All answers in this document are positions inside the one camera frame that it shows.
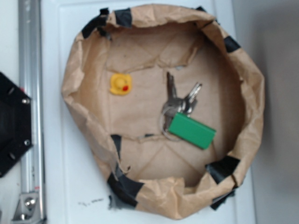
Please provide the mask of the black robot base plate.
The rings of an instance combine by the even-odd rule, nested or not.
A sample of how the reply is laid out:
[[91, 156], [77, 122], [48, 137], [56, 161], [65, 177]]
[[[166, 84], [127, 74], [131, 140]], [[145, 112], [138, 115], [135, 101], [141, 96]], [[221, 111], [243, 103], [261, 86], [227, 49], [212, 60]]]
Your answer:
[[0, 176], [32, 146], [31, 98], [0, 74]]

